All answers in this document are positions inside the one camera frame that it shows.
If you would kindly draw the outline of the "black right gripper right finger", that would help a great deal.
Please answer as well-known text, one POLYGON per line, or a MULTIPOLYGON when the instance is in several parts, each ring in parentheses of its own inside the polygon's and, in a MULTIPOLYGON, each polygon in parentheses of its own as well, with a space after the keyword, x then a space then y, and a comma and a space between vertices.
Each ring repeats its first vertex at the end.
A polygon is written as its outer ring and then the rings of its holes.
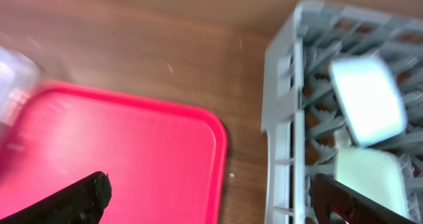
POLYGON ((349 224, 413 224, 413 221, 322 173, 313 177, 309 195, 319 224, 329 224, 332 213, 349 224))

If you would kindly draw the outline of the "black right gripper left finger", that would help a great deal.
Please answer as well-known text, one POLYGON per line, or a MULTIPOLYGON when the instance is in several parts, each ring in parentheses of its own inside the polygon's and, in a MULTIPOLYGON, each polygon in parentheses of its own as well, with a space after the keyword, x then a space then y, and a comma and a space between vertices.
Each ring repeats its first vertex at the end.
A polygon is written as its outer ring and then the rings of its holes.
POLYGON ((99 224, 112 198, 107 174, 97 171, 1 220, 1 224, 99 224))

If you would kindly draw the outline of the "green bowl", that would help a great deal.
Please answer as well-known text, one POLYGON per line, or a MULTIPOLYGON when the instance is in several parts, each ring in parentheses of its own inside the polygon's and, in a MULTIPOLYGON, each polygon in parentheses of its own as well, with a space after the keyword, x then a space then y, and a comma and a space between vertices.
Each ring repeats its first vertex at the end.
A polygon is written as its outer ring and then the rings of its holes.
POLYGON ((334 163, 334 178, 387 209, 410 217, 401 164, 393 154, 341 147, 334 163))

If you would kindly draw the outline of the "small light blue bowl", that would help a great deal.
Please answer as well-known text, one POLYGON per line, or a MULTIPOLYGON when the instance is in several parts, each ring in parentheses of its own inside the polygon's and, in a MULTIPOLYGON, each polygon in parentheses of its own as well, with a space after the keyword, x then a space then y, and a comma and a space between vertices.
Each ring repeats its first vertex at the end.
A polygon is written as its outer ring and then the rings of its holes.
POLYGON ((328 74, 357 145, 369 147, 405 131, 405 105, 395 78, 381 58, 336 59, 330 63, 328 74))

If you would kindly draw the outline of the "grey dishwasher rack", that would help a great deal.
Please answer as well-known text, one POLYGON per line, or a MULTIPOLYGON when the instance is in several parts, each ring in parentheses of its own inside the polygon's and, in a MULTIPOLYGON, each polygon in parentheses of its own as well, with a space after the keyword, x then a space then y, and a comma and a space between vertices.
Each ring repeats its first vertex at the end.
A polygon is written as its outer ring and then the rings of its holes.
POLYGON ((323 0, 301 0, 265 53, 261 130, 268 141, 266 223, 318 223, 309 188, 334 178, 338 149, 388 152, 403 172, 409 220, 422 222, 422 21, 323 0), (379 57, 400 90, 404 132, 369 147, 353 140, 336 99, 332 61, 379 57))

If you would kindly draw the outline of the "clear plastic waste bin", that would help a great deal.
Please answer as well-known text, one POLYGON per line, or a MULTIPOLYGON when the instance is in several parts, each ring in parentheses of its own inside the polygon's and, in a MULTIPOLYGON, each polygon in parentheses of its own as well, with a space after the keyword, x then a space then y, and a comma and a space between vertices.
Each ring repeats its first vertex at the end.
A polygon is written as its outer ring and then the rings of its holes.
POLYGON ((1 123, 10 125, 40 78, 28 57, 1 46, 1 123))

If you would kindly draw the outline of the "red plastic tray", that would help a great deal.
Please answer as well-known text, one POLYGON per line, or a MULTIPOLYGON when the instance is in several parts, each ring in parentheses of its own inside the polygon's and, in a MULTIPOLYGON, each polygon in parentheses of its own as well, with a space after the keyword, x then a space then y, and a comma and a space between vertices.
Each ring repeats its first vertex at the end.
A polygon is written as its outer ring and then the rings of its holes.
POLYGON ((1 216, 101 171, 112 186, 103 223, 217 223, 226 152, 207 110, 50 83, 1 142, 1 216))

